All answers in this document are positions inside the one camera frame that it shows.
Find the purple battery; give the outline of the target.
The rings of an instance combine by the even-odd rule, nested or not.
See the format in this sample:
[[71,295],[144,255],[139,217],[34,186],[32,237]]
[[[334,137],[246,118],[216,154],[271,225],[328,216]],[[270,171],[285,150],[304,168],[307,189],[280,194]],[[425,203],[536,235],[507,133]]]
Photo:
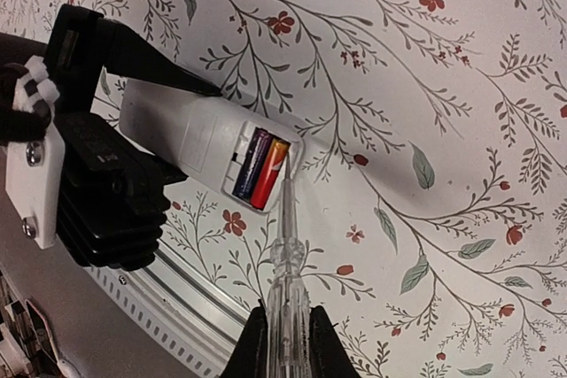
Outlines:
[[273,136],[267,130],[262,128],[255,129],[246,151],[244,163],[232,190],[233,196],[243,200],[250,198],[272,139]]

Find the white remote control back up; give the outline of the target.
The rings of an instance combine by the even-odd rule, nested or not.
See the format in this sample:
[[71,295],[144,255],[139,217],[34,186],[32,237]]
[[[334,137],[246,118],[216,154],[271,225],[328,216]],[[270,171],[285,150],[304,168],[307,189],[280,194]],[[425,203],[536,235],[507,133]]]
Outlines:
[[[266,214],[281,193],[285,160],[296,172],[305,144],[291,129],[223,97],[129,79],[120,107],[120,131],[144,149],[179,167],[190,178],[252,211]],[[290,144],[263,210],[232,195],[256,128]]]

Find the clear handle screwdriver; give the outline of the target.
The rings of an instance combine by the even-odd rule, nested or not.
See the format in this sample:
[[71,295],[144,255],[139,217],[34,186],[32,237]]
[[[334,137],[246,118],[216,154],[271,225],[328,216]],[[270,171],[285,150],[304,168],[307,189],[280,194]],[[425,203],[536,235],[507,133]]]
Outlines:
[[310,300],[301,276],[305,244],[298,223],[291,162],[285,160],[276,239],[270,249],[274,276],[267,299],[268,377],[309,377]]

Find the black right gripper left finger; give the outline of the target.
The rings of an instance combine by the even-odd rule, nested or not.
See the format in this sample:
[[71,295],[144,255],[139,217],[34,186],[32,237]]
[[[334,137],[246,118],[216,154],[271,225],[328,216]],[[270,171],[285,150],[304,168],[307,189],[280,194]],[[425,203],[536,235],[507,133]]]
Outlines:
[[264,304],[254,307],[221,378],[265,378],[267,372],[268,322]]

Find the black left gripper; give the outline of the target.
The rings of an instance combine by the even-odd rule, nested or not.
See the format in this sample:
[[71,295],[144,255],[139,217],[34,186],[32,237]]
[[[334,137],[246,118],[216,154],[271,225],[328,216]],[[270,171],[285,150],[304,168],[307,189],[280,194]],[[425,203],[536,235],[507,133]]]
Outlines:
[[[57,13],[43,57],[59,97],[53,123],[67,115],[89,112],[100,74],[109,73],[147,81],[201,96],[220,96],[221,90],[177,65],[123,23],[81,6],[62,5]],[[121,214],[162,214],[171,205],[164,190],[185,182],[188,175],[166,160],[139,150],[120,138],[126,155],[119,192]]]

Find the red orange battery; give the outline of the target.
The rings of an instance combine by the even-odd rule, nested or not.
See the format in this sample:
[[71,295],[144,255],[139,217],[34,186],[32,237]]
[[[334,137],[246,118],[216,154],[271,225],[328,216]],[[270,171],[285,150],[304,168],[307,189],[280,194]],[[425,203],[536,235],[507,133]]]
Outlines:
[[290,144],[284,140],[272,141],[250,199],[250,204],[255,209],[265,208],[289,148]]

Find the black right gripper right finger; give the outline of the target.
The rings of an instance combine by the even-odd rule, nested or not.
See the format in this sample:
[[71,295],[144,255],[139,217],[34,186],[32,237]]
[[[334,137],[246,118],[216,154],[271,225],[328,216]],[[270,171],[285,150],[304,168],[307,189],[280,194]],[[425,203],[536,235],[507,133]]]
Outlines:
[[318,305],[309,315],[311,375],[316,378],[359,378],[325,309]]

